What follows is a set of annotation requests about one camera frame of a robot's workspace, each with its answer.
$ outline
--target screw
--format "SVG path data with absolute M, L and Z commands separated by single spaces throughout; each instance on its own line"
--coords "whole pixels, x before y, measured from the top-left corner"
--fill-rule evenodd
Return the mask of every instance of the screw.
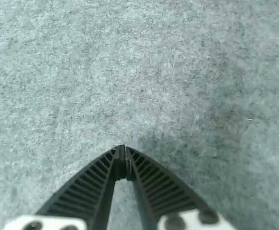
M 199 219 L 203 224 L 215 224 L 219 221 L 217 213 L 211 209 L 202 210 L 199 213 Z
M 43 225 L 41 224 L 41 222 L 34 221 L 25 226 L 23 230 L 41 230 L 42 228 Z
M 64 227 L 61 230 L 78 230 L 78 228 L 76 226 L 74 226 L 74 225 L 69 225 L 67 227 Z
M 166 230 L 184 230 L 186 228 L 183 218 L 178 213 L 168 215 L 165 226 Z

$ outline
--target floor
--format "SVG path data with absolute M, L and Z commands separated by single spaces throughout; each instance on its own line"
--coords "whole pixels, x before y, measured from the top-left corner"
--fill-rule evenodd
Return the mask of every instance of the floor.
M 0 229 L 119 144 L 279 229 L 279 0 L 0 0 Z

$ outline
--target carpet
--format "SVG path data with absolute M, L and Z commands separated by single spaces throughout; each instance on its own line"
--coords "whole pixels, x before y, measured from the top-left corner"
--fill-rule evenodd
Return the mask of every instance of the carpet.
M 0 229 L 120 144 L 279 229 L 279 0 L 0 0 Z M 142 229 L 124 181 L 108 229 Z

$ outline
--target gray carpet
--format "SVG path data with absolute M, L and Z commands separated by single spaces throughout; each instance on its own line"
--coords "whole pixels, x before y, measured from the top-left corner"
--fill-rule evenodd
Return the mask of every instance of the gray carpet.
M 279 0 L 0 0 L 0 229 L 119 144 L 279 229 Z M 131 191 L 109 230 L 141 229 Z

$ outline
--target black plastic part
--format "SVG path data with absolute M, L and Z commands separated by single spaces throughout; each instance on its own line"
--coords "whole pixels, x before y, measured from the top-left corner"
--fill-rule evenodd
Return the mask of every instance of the black plastic part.
M 156 230 L 164 215 L 210 209 L 185 183 L 150 157 L 126 148 L 134 170 L 133 187 L 144 230 Z
M 64 227 L 64 228 L 61 229 L 61 230 L 78 230 L 78 228 L 77 228 L 76 226 L 70 225 L 70 226 Z
M 43 225 L 41 224 L 41 222 L 35 221 L 26 225 L 23 230 L 41 230 L 42 228 Z
M 215 211 L 211 209 L 205 209 L 200 211 L 199 220 L 202 224 L 216 224 L 219 221 L 219 217 Z
M 124 174 L 124 150 L 124 146 L 117 146 L 88 164 L 36 214 L 80 218 L 89 230 L 105 230 L 115 182 Z
M 166 230 L 185 230 L 186 224 L 182 217 L 178 213 L 168 215 L 168 219 L 165 222 Z
M 132 181 L 144 230 L 156 230 L 159 219 L 208 205 L 168 169 L 123 145 L 92 161 L 36 213 L 83 219 L 88 230 L 106 230 L 115 182 Z

